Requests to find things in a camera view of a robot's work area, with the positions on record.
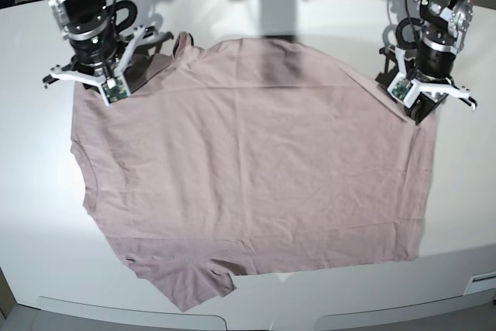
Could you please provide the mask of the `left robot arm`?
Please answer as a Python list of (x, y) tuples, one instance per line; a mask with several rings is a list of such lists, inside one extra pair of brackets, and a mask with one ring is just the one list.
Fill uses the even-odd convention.
[(407, 15), (400, 21), (397, 43), (380, 50), (387, 63), (396, 65), (394, 77), (383, 87), (417, 124), (448, 97), (475, 110), (470, 90), (457, 87), (451, 76), (473, 19), (474, 0), (416, 1), (418, 17)]

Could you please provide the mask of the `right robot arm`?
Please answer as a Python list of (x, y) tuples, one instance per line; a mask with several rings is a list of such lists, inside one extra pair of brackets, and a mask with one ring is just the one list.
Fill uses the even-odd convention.
[(136, 24), (130, 0), (47, 0), (62, 37), (74, 55), (56, 65), (43, 85), (74, 81), (102, 96), (107, 105), (142, 91), (160, 68), (148, 49), (166, 36), (155, 26)]

